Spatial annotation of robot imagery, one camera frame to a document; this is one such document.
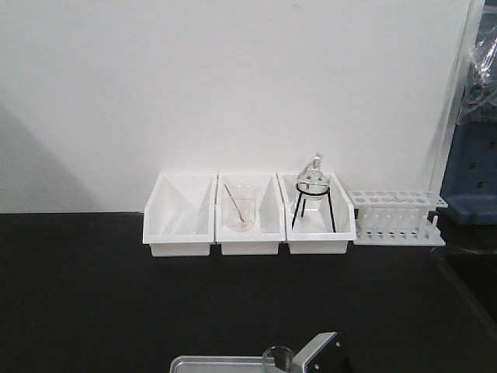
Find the grey metal gripper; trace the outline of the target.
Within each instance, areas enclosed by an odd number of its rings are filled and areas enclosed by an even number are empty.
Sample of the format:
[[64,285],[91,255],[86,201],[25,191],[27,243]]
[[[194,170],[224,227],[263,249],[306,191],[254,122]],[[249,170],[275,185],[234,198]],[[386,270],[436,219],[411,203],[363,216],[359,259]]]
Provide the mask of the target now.
[[340,332],[319,333],[293,358],[292,372],[338,372],[344,361]]

